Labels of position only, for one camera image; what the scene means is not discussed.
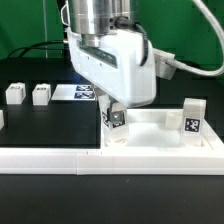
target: green wall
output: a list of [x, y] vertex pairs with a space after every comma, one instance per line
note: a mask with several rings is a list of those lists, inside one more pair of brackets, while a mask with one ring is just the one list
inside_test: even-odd
[[[62, 39], [56, 0], [45, 0], [48, 40]], [[223, 0], [204, 0], [224, 27]], [[191, 0], [139, 0], [140, 21], [155, 48], [194, 61], [205, 69], [222, 63], [218, 40]], [[45, 40], [43, 0], [0, 1], [0, 59], [18, 47]], [[32, 52], [29, 56], [45, 56]], [[53, 52], [50, 57], [60, 57]]]

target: white tray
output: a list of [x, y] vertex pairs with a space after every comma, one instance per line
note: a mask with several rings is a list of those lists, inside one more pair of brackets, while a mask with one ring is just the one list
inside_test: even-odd
[[201, 147], [179, 147], [180, 132], [165, 127], [169, 110], [128, 110], [127, 146], [101, 149], [0, 148], [0, 173], [223, 175], [224, 145], [205, 121]]

